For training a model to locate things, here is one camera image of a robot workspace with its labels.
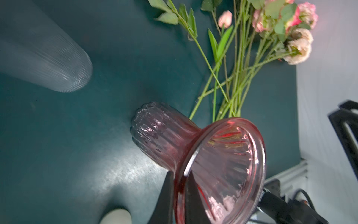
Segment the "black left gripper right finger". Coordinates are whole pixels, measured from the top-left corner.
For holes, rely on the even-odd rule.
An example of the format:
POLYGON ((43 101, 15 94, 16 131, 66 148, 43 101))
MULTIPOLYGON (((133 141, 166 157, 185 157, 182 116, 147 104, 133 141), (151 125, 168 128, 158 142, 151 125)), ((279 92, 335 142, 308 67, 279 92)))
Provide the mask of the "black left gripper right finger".
POLYGON ((185 223, 210 224, 192 173, 185 183, 185 223))

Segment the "small pink rose bunch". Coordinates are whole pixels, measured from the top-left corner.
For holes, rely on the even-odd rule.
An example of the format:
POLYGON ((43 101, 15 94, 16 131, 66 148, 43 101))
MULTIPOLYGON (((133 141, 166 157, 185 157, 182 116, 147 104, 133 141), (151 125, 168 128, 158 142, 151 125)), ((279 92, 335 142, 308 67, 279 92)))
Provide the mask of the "small pink rose bunch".
POLYGON ((212 15, 219 37, 209 31, 213 64, 210 77, 190 114, 213 96, 212 121, 240 117, 253 78, 273 61, 305 62, 312 51, 317 8, 310 2, 234 1, 233 11, 217 16, 221 1, 202 1, 201 11, 212 15))

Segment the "clear ribbed glass vase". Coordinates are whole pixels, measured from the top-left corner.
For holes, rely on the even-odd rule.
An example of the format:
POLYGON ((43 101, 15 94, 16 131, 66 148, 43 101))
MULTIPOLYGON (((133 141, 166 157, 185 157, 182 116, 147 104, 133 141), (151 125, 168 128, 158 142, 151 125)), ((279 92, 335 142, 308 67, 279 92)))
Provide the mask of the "clear ribbed glass vase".
POLYGON ((88 54, 32 1, 1 1, 1 73, 73 92, 92 76, 88 54))

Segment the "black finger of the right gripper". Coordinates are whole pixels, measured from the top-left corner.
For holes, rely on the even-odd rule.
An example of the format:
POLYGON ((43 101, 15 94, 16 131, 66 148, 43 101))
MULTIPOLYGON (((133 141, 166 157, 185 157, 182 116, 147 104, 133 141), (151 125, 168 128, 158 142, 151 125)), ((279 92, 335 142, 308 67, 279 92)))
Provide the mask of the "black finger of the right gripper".
POLYGON ((358 175, 358 103, 347 100, 328 115, 355 175, 358 175))

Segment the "cream capped bottle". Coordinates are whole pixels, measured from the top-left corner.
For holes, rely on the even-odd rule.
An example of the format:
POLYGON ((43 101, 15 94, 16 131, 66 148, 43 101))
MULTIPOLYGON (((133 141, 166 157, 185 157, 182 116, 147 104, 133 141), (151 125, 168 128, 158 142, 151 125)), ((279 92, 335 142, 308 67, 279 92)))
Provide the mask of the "cream capped bottle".
POLYGON ((100 220, 99 224, 132 224, 132 218, 126 209, 114 209, 100 220))

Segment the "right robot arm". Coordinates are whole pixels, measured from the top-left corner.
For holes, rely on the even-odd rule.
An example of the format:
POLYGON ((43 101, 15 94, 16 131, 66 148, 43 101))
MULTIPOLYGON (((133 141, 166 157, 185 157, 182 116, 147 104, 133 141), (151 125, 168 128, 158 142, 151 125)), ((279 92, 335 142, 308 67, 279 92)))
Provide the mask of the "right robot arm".
MULTIPOLYGON (((358 175, 358 103, 348 100, 331 113, 328 118, 346 153, 355 175, 358 175)), ((200 204, 200 195, 193 174, 189 175, 185 185, 185 218, 187 224, 211 223, 200 204)), ((327 224, 315 211, 306 191, 298 190, 293 199, 284 202, 273 193, 265 192, 258 203, 265 214, 277 224, 327 224)))

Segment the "pink ribbed glass vase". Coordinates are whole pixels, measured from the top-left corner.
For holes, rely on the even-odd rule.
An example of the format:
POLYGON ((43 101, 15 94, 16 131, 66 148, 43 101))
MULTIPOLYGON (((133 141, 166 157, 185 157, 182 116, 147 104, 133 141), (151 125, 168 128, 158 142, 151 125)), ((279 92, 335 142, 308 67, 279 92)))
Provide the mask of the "pink ribbed glass vase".
POLYGON ((184 183, 193 174, 213 224, 245 224, 257 207, 266 177, 266 152, 257 127, 226 118, 205 128, 165 103, 142 105, 130 132, 133 142, 174 173, 174 214, 185 222, 184 183))

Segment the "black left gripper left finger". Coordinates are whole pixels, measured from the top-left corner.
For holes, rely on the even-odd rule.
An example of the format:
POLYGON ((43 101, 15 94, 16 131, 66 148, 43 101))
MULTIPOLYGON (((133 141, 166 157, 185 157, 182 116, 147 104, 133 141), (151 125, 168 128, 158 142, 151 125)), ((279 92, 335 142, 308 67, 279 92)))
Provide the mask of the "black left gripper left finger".
POLYGON ((156 207, 148 224, 172 224, 174 205, 174 173, 167 172, 156 207))

